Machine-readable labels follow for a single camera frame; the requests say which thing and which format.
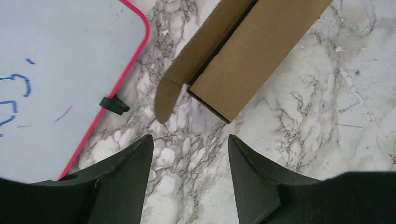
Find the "marble pattern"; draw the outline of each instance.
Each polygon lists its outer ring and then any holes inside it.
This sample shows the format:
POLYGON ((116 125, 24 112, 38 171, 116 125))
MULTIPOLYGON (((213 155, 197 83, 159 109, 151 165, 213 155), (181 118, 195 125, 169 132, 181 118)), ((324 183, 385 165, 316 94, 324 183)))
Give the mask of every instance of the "marble pattern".
POLYGON ((153 112, 160 78, 219 0, 131 0, 149 18, 150 41, 72 172, 152 134, 155 150, 141 223, 238 223, 227 143, 304 175, 395 170, 396 1, 335 0, 237 119, 225 125, 186 93, 170 120, 153 112))

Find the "pink marker mark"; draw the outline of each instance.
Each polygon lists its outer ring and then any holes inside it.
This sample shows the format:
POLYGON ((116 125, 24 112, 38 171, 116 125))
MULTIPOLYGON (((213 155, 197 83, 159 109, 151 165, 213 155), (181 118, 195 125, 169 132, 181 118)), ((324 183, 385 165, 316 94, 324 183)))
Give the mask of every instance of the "pink marker mark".
POLYGON ((60 119, 62 119, 64 116, 66 116, 66 114, 72 109, 73 105, 71 105, 65 113, 62 114, 62 116, 60 116, 58 119, 55 120, 55 122, 59 121, 60 119))

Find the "open cardboard box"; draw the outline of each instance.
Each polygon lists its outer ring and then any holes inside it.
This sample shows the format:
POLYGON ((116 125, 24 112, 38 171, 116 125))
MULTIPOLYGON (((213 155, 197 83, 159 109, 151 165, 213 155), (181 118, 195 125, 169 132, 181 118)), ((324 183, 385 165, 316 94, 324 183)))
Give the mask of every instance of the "open cardboard box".
POLYGON ((222 0, 158 86, 165 123, 183 84, 226 123, 260 89, 332 0, 222 0))

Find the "marble countertop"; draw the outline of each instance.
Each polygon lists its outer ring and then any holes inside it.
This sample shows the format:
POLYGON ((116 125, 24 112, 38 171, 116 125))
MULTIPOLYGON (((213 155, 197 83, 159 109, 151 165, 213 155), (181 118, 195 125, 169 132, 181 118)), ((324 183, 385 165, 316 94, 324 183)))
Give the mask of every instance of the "marble countertop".
POLYGON ((219 0, 131 0, 150 41, 119 90, 132 110, 106 113, 72 171, 155 139, 143 224, 236 224, 227 138, 301 174, 395 170, 396 1, 335 0, 231 124, 188 94, 155 120, 156 87, 219 0))

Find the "tabletop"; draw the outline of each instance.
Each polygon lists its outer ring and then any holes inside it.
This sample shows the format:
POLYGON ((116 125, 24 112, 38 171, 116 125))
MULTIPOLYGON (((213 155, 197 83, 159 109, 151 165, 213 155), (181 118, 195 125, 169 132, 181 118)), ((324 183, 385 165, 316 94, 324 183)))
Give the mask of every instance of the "tabletop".
POLYGON ((301 174, 395 170, 396 2, 335 0, 231 124, 182 94, 155 119, 159 80, 219 0, 131 0, 150 41, 118 95, 132 110, 105 113, 72 171, 155 139, 143 224, 236 224, 227 138, 301 174))

